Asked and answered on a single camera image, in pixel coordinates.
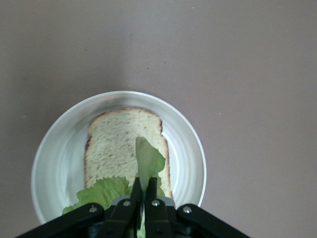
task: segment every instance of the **white plate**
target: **white plate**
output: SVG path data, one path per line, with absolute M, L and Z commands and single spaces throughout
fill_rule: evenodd
M 40 222 L 61 215 L 77 202 L 84 188 L 84 149 L 88 124 L 97 115 L 124 107 L 157 113 L 170 153 L 171 188 L 176 207 L 200 205 L 206 186 L 206 161 L 200 140 L 187 119 L 154 96 L 131 91 L 108 92 L 88 98 L 66 111 L 48 130 L 32 169 L 32 198 Z

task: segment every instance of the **bread slice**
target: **bread slice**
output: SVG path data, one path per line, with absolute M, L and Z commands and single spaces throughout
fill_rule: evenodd
M 126 177 L 133 184 L 138 171 L 135 140 L 143 136 L 166 159 L 161 188 L 172 198 L 170 189 L 169 151 L 167 140 L 161 135 L 160 117 L 146 109 L 124 108 L 105 112 L 91 121 L 90 135 L 85 149 L 85 187 L 97 179 Z

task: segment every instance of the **metal screw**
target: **metal screw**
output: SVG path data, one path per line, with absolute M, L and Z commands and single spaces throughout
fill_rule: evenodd
M 185 206 L 185 207 L 183 207 L 183 212 L 185 212 L 185 213 L 191 213 L 191 212 L 192 212 L 192 209 L 191 209 L 190 207 L 188 207 L 188 206 Z
M 89 209 L 89 212 L 97 212 L 97 207 L 92 206 L 92 207 Z
M 158 200 L 153 200 L 151 204 L 152 204 L 152 206 L 157 207 L 157 206 L 159 206 L 159 201 Z
M 128 207 L 131 205 L 131 202 L 129 200 L 126 200 L 123 202 L 123 206 Z

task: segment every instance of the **table surface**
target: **table surface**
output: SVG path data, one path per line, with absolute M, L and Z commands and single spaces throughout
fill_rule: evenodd
M 54 121 L 99 93 L 159 97 L 205 151 L 202 208 L 253 238 L 317 234 L 317 2 L 0 0 L 0 237 L 40 223 Z

